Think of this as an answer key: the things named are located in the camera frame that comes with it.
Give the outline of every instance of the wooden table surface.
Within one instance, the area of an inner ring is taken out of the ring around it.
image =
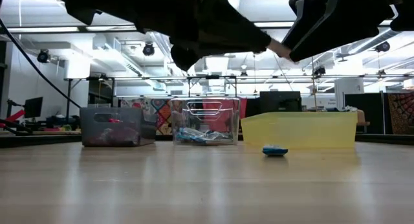
[[[414,148],[0,150],[0,223],[414,223]]]

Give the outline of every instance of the clear plastic bin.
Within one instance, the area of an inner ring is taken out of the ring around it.
[[[155,141],[158,115],[140,108],[83,107],[80,109],[84,146],[143,146]]]
[[[174,98],[171,117],[174,144],[237,144],[238,98]]]

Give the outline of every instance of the blue items in bin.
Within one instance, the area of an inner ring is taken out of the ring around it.
[[[202,144],[222,144],[225,141],[231,141],[229,136],[223,133],[209,130],[206,133],[191,128],[180,128],[175,136],[182,142],[194,142]]]
[[[289,150],[280,148],[278,145],[266,145],[262,152],[267,156],[284,156]]]

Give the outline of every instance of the small blue toy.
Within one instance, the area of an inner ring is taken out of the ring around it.
[[[280,148],[280,146],[278,145],[273,145],[273,144],[269,144],[263,147],[262,152],[267,155],[267,156],[271,156],[271,157],[282,157],[284,156],[289,150],[288,149],[283,149]]]

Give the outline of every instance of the hand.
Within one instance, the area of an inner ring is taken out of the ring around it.
[[[292,50],[288,49],[286,46],[284,46],[280,42],[272,39],[272,41],[270,42],[270,45],[267,48],[275,52],[280,58],[286,58],[292,61],[290,59],[290,53],[292,52]]]

